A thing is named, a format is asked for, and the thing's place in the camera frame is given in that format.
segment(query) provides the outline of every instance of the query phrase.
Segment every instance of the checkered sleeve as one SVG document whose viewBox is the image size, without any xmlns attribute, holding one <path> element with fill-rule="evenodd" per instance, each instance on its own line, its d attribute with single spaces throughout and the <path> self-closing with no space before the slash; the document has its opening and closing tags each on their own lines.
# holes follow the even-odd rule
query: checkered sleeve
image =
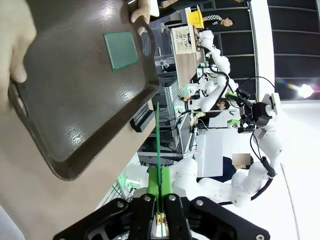
<svg viewBox="0 0 320 240">
<path fill-rule="evenodd" d="M 213 21 L 213 20 L 218 20 L 218 21 L 222 21 L 222 18 L 219 15 L 210 15 L 207 16 L 209 21 Z"/>
</svg>

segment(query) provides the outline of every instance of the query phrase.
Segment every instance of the table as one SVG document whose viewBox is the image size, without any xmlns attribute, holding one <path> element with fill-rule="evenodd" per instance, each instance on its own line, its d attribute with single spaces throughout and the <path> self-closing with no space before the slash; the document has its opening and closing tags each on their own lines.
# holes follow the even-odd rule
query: table
<svg viewBox="0 0 320 240">
<path fill-rule="evenodd" d="M 63 181 L 15 112 L 0 116 L 0 205 L 26 240 L 50 240 L 96 209 L 154 128 L 155 119 L 142 133 L 127 124 L 78 179 Z"/>
</svg>

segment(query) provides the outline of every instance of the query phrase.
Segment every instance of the yellow bin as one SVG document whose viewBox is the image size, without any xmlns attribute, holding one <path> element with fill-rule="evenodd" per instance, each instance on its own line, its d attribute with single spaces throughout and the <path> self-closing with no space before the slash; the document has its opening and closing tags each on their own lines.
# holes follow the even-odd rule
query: yellow bin
<svg viewBox="0 0 320 240">
<path fill-rule="evenodd" d="M 204 20 L 200 10 L 190 12 L 188 14 L 189 24 L 194 25 L 196 29 L 204 29 Z"/>
</svg>

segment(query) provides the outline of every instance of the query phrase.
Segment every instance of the human hand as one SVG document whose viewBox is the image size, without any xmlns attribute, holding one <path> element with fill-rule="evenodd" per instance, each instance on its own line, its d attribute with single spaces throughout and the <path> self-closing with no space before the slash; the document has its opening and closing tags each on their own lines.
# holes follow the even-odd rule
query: human hand
<svg viewBox="0 0 320 240">
<path fill-rule="evenodd" d="M 167 0 L 167 1 L 162 1 L 161 2 L 161 5 L 160 5 L 160 8 L 161 9 L 165 9 L 166 7 L 169 7 L 170 6 L 170 2 Z"/>
<path fill-rule="evenodd" d="M 0 0 L 0 113 L 10 109 L 10 77 L 27 79 L 24 56 L 36 37 L 36 27 L 25 0 Z"/>
<path fill-rule="evenodd" d="M 146 24 L 150 22 L 150 0 L 138 0 L 138 9 L 131 15 L 131 22 L 134 23 L 139 17 L 143 16 Z M 139 27 L 138 33 L 141 35 L 144 27 Z"/>
</svg>

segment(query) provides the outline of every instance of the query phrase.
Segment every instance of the black pants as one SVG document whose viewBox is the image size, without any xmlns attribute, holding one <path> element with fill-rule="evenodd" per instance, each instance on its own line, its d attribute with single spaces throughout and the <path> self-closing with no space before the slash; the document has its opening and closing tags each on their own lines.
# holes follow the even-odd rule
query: black pants
<svg viewBox="0 0 320 240">
<path fill-rule="evenodd" d="M 158 19 L 161 19 L 165 16 L 169 16 L 173 14 L 176 10 L 172 7 L 168 6 L 166 8 L 159 8 L 159 16 L 150 16 L 150 22 L 156 21 Z"/>
</svg>

